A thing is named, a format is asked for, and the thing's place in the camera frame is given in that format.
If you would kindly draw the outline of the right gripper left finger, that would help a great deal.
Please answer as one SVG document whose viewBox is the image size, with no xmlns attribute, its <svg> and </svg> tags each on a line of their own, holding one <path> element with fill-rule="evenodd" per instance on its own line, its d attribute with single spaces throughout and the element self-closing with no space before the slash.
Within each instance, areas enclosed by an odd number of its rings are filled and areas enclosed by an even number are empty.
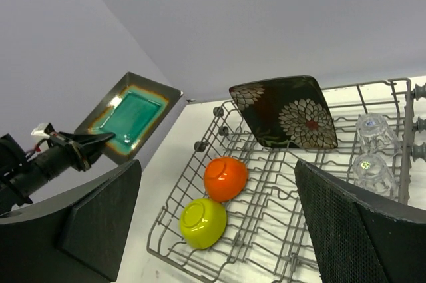
<svg viewBox="0 0 426 283">
<path fill-rule="evenodd" d="M 138 160 L 1 215 L 2 282 L 116 282 L 140 188 Z"/>
</svg>

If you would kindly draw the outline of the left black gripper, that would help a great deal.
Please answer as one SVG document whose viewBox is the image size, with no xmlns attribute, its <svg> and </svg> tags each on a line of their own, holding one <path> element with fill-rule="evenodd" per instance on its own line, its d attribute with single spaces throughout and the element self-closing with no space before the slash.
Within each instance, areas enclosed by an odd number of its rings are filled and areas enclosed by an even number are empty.
<svg viewBox="0 0 426 283">
<path fill-rule="evenodd" d="M 49 137 L 32 137 L 35 146 L 27 154 L 28 172 L 49 182 L 68 168 L 79 172 L 88 171 L 89 160 L 98 160 L 106 143 L 115 134 L 73 134 L 54 130 Z"/>
</svg>

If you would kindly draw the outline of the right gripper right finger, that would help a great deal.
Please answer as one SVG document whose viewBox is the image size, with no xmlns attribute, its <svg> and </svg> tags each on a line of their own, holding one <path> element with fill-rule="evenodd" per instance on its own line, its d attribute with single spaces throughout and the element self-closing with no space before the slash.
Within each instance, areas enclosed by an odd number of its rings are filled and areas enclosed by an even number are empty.
<svg viewBox="0 0 426 283">
<path fill-rule="evenodd" d="M 294 176 L 323 282 L 424 282 L 425 211 L 298 160 Z"/>
</svg>

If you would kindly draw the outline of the teal glazed square plate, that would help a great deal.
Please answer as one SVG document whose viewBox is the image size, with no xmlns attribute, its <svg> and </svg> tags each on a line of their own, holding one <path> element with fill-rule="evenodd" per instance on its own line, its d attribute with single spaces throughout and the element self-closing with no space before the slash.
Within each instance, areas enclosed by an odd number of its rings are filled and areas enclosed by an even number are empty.
<svg viewBox="0 0 426 283">
<path fill-rule="evenodd" d="M 103 154 L 120 165 L 136 156 L 182 96 L 179 89 L 127 72 L 74 133 L 114 133 Z"/>
</svg>

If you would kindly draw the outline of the orange bowl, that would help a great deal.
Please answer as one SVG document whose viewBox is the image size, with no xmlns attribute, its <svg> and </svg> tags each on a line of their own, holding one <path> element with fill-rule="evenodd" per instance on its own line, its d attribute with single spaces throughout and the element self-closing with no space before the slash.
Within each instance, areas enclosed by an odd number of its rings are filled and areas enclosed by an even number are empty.
<svg viewBox="0 0 426 283">
<path fill-rule="evenodd" d="M 216 202 L 227 202 L 236 198 L 243 191 L 247 181 L 246 165 L 229 156 L 211 160 L 203 176 L 206 193 Z"/>
</svg>

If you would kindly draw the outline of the black floral square plate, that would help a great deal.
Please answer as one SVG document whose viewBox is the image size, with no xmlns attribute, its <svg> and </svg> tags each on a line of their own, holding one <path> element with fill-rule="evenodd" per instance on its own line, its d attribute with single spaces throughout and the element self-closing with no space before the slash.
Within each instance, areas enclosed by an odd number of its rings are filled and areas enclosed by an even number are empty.
<svg viewBox="0 0 426 283">
<path fill-rule="evenodd" d="M 309 75 L 234 85 L 229 94 L 266 148 L 335 149 L 337 133 L 317 80 Z"/>
</svg>

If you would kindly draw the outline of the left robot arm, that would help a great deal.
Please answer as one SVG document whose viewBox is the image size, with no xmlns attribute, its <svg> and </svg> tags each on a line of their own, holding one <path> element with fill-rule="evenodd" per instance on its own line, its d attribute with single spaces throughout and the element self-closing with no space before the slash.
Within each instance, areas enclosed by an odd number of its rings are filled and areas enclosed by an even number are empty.
<svg viewBox="0 0 426 283">
<path fill-rule="evenodd" d="M 30 196 L 61 173 L 73 168 L 86 172 L 103 154 L 114 133 L 74 134 L 41 123 L 32 135 L 30 150 L 23 150 L 9 134 L 1 136 L 1 214 L 14 206 L 32 204 Z"/>
</svg>

